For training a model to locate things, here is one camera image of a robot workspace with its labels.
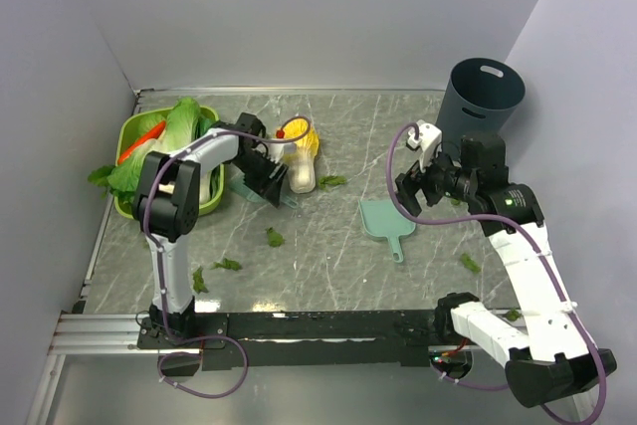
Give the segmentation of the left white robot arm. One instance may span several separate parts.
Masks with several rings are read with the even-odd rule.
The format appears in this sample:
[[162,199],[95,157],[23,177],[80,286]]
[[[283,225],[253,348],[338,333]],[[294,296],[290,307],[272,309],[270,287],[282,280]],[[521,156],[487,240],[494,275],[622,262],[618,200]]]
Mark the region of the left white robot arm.
[[243,173],[249,189],[277,207],[288,172],[283,153],[294,142],[281,131],[268,137],[255,115],[242,113],[236,122],[216,122],[174,151],[145,156],[132,213],[150,248],[154,279],[150,328],[171,345],[186,346],[197,332],[188,235],[199,217],[201,178],[222,164],[232,164]]

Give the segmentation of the teal dustpan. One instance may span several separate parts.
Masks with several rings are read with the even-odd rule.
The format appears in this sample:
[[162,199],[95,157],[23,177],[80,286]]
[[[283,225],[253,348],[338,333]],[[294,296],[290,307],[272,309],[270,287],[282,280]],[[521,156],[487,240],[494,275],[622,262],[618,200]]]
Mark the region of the teal dustpan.
[[402,216],[391,200],[359,200],[362,227],[374,240],[386,240],[395,263],[404,261],[401,239],[410,236],[416,225]]

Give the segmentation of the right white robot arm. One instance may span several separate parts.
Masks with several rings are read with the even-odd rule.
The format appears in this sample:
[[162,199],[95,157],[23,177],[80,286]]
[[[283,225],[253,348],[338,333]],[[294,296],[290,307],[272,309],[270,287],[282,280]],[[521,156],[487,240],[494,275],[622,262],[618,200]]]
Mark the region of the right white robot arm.
[[407,172],[386,161],[388,193],[397,211],[422,223],[417,199],[427,205],[454,199],[468,207],[464,221],[480,224],[502,261],[525,324],[519,330],[470,293],[449,294],[434,311],[436,335],[446,343],[466,339],[505,371],[507,387],[526,408],[597,388],[589,417],[594,422],[606,400],[606,378],[617,368],[613,352],[598,347],[585,329],[552,257],[544,216],[532,190],[509,179],[506,145],[491,132],[462,137],[460,157],[442,148],[442,132],[431,123],[406,124],[396,135],[420,154]]

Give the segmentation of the teal hand brush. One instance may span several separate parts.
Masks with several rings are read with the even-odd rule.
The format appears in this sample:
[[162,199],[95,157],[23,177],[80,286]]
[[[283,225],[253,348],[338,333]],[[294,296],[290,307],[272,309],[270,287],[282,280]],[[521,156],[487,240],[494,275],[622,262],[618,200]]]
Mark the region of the teal hand brush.
[[[228,188],[244,198],[245,200],[257,203],[257,204],[267,204],[268,201],[258,195],[256,192],[251,190],[244,182],[244,175],[240,174],[233,179],[228,181]],[[296,196],[292,193],[287,183],[284,184],[284,187],[281,191],[280,196],[280,205],[287,206],[291,209],[297,209],[299,203],[297,202]]]

